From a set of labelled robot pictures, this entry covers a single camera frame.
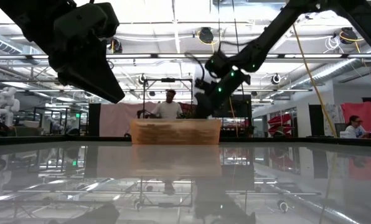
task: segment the woman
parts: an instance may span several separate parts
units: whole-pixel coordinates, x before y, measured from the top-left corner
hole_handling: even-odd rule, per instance
[[[361,123],[362,120],[360,117],[353,115],[349,118],[345,131],[347,131],[349,136],[352,138],[368,138],[369,134],[365,132],[364,128],[361,126]]]

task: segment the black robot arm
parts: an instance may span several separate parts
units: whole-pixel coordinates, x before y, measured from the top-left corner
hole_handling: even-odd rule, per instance
[[[119,26],[110,3],[77,7],[73,0],[0,0],[0,8],[49,56],[62,84],[113,103],[124,98],[100,40],[114,36]]]
[[[326,10],[333,10],[348,19],[371,46],[371,6],[366,0],[290,0],[263,33],[249,42],[239,54],[226,57],[219,51],[207,61],[205,68],[221,80],[218,83],[195,81],[197,88],[205,90],[204,94],[195,95],[198,100],[196,117],[205,118],[211,115],[243,82],[250,82],[250,77],[240,70],[257,71],[270,49],[301,14]]]

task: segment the glass tabletop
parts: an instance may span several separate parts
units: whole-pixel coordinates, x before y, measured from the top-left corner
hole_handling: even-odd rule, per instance
[[[371,153],[364,149],[0,146],[10,151],[0,154],[0,223],[371,223]]]

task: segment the man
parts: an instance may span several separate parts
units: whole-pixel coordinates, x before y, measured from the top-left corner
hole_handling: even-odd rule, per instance
[[[164,119],[176,119],[182,110],[180,104],[173,102],[173,98],[176,95],[176,91],[168,90],[166,92],[166,101],[158,104],[155,109],[151,112],[152,118],[164,118]]]

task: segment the white t-shirt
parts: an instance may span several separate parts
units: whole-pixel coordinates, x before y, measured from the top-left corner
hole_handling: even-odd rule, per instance
[[[180,104],[176,102],[168,103],[165,101],[158,104],[151,113],[156,116],[161,116],[164,119],[176,119],[183,111],[181,110]]]
[[[349,136],[351,138],[359,138],[361,135],[365,133],[365,130],[362,126],[359,126],[358,128],[354,128],[353,126],[349,125],[345,131],[349,133]]]

